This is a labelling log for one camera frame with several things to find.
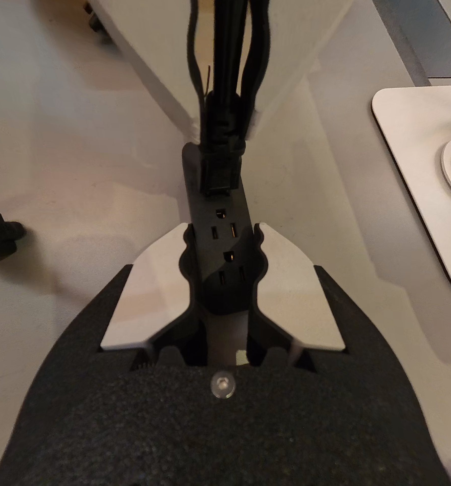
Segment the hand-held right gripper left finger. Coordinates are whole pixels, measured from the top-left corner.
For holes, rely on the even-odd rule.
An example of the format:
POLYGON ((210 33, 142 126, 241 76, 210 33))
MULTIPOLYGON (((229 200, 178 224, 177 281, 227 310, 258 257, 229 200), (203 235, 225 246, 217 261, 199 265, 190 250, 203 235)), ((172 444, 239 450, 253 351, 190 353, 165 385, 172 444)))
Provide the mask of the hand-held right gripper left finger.
POLYGON ((207 364, 197 299, 201 276, 192 224, 182 223, 147 247, 130 274, 103 336, 103 351, 142 349, 156 362, 176 347, 189 366, 207 364))

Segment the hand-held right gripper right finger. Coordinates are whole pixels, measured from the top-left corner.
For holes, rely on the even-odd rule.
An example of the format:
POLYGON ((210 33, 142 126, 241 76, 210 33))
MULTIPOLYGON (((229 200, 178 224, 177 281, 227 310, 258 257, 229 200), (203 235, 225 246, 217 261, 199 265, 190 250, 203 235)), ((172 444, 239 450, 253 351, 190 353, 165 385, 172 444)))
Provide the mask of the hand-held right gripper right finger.
POLYGON ((282 349, 293 365, 306 350, 343 352, 346 344, 317 268, 295 244, 266 223, 253 229, 258 275, 248 311, 247 359, 260 366, 282 349))

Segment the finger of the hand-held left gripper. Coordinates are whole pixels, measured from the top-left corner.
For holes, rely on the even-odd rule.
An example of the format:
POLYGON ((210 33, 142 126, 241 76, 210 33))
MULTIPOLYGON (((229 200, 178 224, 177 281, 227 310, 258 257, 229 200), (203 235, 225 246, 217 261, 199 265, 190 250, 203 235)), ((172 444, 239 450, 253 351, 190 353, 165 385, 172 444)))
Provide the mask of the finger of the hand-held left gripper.
POLYGON ((91 1, 151 97, 186 141, 200 139, 200 108, 187 61, 194 1, 91 1))
POLYGON ((255 137, 312 67, 352 1, 270 1, 270 49, 246 137, 255 137))

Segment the black power strip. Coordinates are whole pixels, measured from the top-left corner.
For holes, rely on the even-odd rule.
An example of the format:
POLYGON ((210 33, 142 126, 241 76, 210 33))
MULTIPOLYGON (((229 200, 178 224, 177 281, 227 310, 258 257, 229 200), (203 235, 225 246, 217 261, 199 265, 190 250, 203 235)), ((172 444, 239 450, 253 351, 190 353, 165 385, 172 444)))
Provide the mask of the black power strip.
POLYGON ((182 167, 200 274, 197 297, 215 315, 246 311, 257 267, 242 182, 229 195, 201 194, 200 151, 194 143, 184 145, 182 167))

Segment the grey desk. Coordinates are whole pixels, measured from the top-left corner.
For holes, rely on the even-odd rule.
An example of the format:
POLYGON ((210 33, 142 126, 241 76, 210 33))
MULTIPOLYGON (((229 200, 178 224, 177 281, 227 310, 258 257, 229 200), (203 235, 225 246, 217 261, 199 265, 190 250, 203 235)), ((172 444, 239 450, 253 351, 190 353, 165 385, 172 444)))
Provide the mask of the grey desk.
MULTIPOLYGON (((82 1, 0 1, 0 213, 29 234, 0 261, 0 459, 41 363, 151 242, 189 220, 185 139, 82 1)), ((251 217, 321 266, 408 374, 451 477, 451 283, 375 123, 406 68, 380 3, 353 1, 248 144, 251 217)))

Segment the dark grey panel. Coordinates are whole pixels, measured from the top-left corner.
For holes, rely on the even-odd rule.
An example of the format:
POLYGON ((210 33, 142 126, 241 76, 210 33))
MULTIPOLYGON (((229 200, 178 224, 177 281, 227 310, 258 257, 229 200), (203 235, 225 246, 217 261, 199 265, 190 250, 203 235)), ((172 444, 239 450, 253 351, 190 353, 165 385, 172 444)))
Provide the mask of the dark grey panel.
POLYGON ((451 1, 373 1, 416 87, 451 86, 451 1))

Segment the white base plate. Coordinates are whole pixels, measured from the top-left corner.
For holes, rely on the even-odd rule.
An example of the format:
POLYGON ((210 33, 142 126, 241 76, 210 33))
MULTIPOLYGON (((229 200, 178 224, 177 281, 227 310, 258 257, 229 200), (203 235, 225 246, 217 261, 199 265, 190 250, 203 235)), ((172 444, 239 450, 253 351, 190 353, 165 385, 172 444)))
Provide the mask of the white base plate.
POLYGON ((372 110, 451 281, 451 188, 441 168, 451 140, 451 86, 382 89, 372 110))

